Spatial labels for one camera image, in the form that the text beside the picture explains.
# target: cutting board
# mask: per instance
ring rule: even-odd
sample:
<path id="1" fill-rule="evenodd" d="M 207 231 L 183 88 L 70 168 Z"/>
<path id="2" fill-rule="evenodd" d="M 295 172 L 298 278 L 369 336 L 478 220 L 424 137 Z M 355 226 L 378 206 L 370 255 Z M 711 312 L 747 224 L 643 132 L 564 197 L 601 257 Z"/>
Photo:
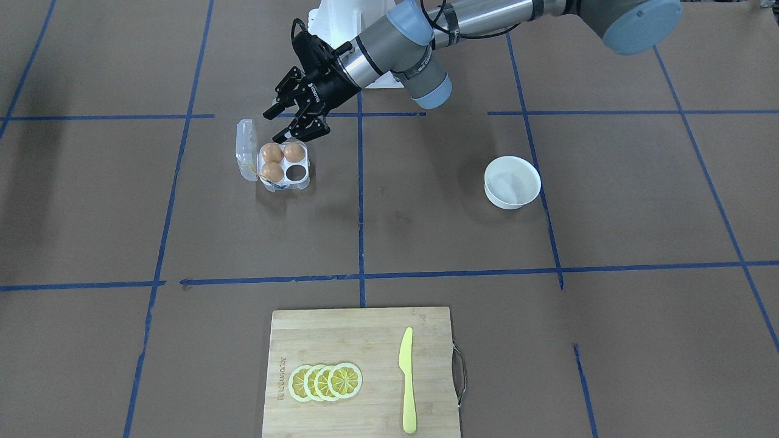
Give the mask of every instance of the cutting board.
<path id="1" fill-rule="evenodd" d="M 263 438 L 403 438 L 404 375 L 397 364 L 414 328 L 414 398 L 420 438 L 460 438 L 448 307 L 280 310 L 273 313 Z M 300 365 L 352 362 L 362 371 L 353 398 L 301 403 L 289 394 Z"/>

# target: sliced lemon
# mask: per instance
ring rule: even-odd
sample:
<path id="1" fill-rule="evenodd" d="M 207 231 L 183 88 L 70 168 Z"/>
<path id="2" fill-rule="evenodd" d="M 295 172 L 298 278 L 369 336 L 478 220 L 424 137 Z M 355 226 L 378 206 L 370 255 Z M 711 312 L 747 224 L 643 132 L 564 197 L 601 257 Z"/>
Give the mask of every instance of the sliced lemon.
<path id="1" fill-rule="evenodd" d="M 313 401 L 322 401 L 322 398 L 316 395 L 316 385 L 314 378 L 316 377 L 316 374 L 324 367 L 325 365 L 321 363 L 314 365 L 309 368 L 303 376 L 303 381 L 305 382 L 303 390 L 305 391 L 305 395 L 307 395 L 308 398 L 312 399 Z"/>
<path id="2" fill-rule="evenodd" d="M 310 368 L 310 365 L 299 366 L 290 374 L 290 380 L 287 383 L 292 398 L 303 403 L 311 401 L 311 398 L 305 394 L 305 372 Z"/>
<path id="3" fill-rule="evenodd" d="M 316 376 L 314 376 L 314 390 L 316 395 L 324 401 L 338 400 L 338 397 L 330 392 L 330 387 L 327 385 L 327 380 L 330 378 L 330 372 L 332 372 L 334 368 L 334 366 L 325 366 L 316 373 Z"/>
<path id="4" fill-rule="evenodd" d="M 362 387 L 362 373 L 353 363 L 339 363 L 330 371 L 327 387 L 338 398 L 352 398 Z"/>

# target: yellow knife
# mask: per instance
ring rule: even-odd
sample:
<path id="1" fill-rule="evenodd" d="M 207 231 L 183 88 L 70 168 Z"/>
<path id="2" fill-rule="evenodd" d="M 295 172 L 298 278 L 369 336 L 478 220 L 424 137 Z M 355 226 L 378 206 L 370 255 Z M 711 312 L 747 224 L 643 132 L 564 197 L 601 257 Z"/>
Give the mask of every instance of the yellow knife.
<path id="1" fill-rule="evenodd" d="M 411 342 L 414 338 L 414 329 L 406 328 L 403 340 L 400 342 L 400 355 L 397 365 L 406 376 L 406 385 L 403 391 L 403 430 L 411 435 L 417 431 L 417 408 L 414 404 L 414 377 L 411 375 Z"/>

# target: egg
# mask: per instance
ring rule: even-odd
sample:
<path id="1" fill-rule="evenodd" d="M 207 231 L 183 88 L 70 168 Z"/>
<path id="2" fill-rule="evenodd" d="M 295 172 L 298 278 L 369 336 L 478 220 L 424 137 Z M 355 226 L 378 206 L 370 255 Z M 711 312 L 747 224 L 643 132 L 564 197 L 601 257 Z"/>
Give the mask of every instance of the egg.
<path id="1" fill-rule="evenodd" d="M 289 143 L 284 147 L 284 157 L 291 163 L 299 163 L 305 158 L 305 149 L 298 143 Z"/>
<path id="2" fill-rule="evenodd" d="M 265 179 L 271 182 L 279 182 L 284 178 L 284 170 L 278 163 L 267 162 L 259 172 Z"/>
<path id="3" fill-rule="evenodd" d="M 280 163 L 284 158 L 281 153 L 281 148 L 276 143 L 268 143 L 259 150 L 259 153 L 263 156 L 263 160 L 266 163 Z"/>

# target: egg carton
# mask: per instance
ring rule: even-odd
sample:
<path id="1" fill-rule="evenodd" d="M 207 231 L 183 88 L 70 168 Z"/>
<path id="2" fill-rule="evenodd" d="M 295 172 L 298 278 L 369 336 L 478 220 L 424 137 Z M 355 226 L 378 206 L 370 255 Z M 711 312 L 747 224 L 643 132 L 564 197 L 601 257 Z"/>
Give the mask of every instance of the egg carton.
<path id="1" fill-rule="evenodd" d="M 284 177 L 279 182 L 271 182 L 259 175 L 260 169 L 265 165 L 265 160 L 263 160 L 263 156 L 259 152 L 262 146 L 258 141 L 254 120 L 251 118 L 241 120 L 235 133 L 235 159 L 238 162 L 238 169 L 240 169 L 241 175 L 247 181 L 261 181 L 269 192 L 305 189 L 311 182 L 311 163 L 308 160 L 308 147 L 300 140 L 289 139 L 279 145 L 282 153 L 290 143 L 301 145 L 305 156 L 297 163 L 291 163 L 287 158 L 281 160 L 279 165 L 284 171 Z"/>

